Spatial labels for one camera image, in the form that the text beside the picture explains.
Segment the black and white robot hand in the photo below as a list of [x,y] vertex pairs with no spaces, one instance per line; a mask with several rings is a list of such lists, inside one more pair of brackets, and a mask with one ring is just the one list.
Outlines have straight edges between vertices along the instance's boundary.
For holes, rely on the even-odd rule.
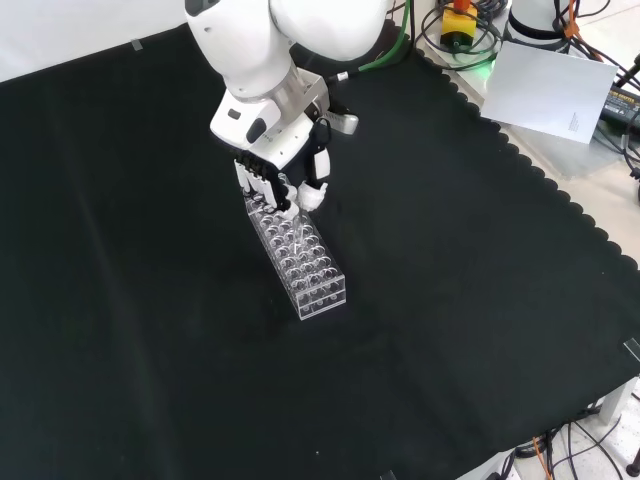
[[287,219],[323,203],[332,130],[328,120],[313,116],[317,112],[312,107],[287,123],[272,99],[242,102],[224,93],[210,130],[233,152],[243,195],[260,196]]

